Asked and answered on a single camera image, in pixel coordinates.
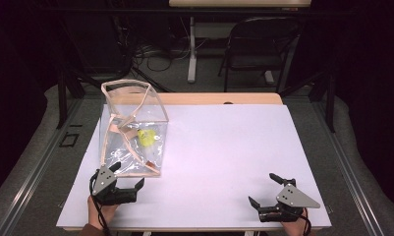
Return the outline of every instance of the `metal rail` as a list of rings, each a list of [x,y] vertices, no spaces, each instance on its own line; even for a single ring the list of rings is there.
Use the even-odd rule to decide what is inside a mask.
[[[322,125],[323,130],[326,133],[331,144],[334,146],[334,149],[337,153],[337,163],[339,165],[340,171],[343,174],[347,187],[350,190],[350,193],[353,197],[353,200],[359,210],[360,215],[362,216],[363,222],[367,228],[368,235],[370,236],[383,236],[383,230],[381,229],[376,216],[374,215],[373,209],[367,200],[367,196],[363,191],[359,180],[356,177],[356,174],[353,170],[353,167],[350,164],[350,160],[346,153],[344,152],[341,144],[338,142],[337,136],[335,133],[332,133],[325,123],[324,118],[324,108],[321,103],[313,102],[312,107],[315,113],[318,114],[319,122]]]
[[[37,185],[40,183],[43,174],[52,160],[52,153],[54,149],[59,145],[59,141],[65,136],[66,130],[77,114],[77,111],[80,109],[82,102],[83,101],[81,99],[74,99],[74,103],[71,105],[68,111],[67,121],[63,124],[61,129],[55,131],[49,143],[47,144],[42,157],[28,175],[25,183],[16,194],[13,202],[10,205],[10,208],[6,212],[0,224],[0,235],[11,235],[13,232],[13,229],[22,216],[26,206],[28,205],[28,202],[36,190]]]

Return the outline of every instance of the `table leg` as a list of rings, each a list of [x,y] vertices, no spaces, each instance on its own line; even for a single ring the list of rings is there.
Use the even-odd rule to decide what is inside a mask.
[[[194,22],[194,17],[191,17],[190,22],[190,68],[188,71],[188,83],[194,83],[196,81],[197,72],[197,56],[196,56],[196,25]]]

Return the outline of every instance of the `wooden table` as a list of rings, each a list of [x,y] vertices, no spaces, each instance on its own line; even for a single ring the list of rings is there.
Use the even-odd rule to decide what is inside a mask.
[[[309,7],[310,0],[169,0],[171,7]]]
[[[109,225],[126,231],[262,231],[248,196],[277,204],[283,186],[273,172],[296,178],[298,187],[321,204],[310,209],[313,229],[331,226],[286,105],[275,93],[160,93],[169,116],[160,177],[146,178],[134,204],[119,206]],[[87,222],[90,176],[99,167],[98,126],[74,187],[57,222],[80,230]],[[139,178],[119,178],[132,188]]]

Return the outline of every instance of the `black curtain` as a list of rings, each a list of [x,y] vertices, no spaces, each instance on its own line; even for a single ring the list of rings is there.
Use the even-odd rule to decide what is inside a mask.
[[[335,69],[362,159],[394,203],[394,0],[312,0],[312,10],[357,9],[344,21],[308,21],[288,86]]]
[[[57,77],[48,45],[25,1],[0,1],[0,187],[46,110]]]

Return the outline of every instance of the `person's arm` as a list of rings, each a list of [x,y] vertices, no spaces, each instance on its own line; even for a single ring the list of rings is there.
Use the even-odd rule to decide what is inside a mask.
[[[307,211],[304,209],[302,213],[304,217],[308,217]],[[281,222],[285,232],[288,236],[304,236],[304,231],[306,229],[306,222],[302,218],[298,218],[294,222]],[[314,236],[315,231],[311,231],[309,236]]]
[[[98,211],[95,208],[92,197],[88,197],[88,224],[86,224],[79,236],[104,236],[102,225],[98,220]],[[102,206],[101,212],[107,223],[111,222],[114,218],[118,205]]]

